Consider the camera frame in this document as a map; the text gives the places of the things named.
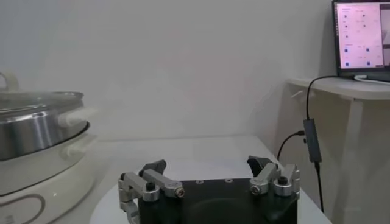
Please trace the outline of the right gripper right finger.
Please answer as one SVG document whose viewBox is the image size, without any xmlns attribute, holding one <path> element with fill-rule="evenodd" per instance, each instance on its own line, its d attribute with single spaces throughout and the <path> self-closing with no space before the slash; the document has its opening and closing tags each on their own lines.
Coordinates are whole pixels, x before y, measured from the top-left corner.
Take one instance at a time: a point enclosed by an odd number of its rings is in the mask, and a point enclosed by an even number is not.
<svg viewBox="0 0 390 224">
<path fill-rule="evenodd" d="M 279 197 L 300 195 L 300 170 L 294 164 L 279 168 L 277 163 L 268 158 L 249 156 L 253 178 L 249 180 L 249 190 L 254 196 L 267 194 L 270 190 Z"/>
</svg>

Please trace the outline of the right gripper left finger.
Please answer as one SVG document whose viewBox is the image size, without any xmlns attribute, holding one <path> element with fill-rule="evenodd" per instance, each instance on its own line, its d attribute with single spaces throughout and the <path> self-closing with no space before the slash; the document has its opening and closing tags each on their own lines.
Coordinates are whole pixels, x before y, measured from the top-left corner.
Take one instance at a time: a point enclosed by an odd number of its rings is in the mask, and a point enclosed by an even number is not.
<svg viewBox="0 0 390 224">
<path fill-rule="evenodd" d="M 185 188 L 181 181 L 172 180 L 163 175 L 166 161 L 161 159 L 147 163 L 137 173 L 122 173 L 118 178 L 119 207 L 129 223 L 141 223 L 139 204 L 156 203 L 163 196 L 174 199 L 185 197 Z"/>
</svg>

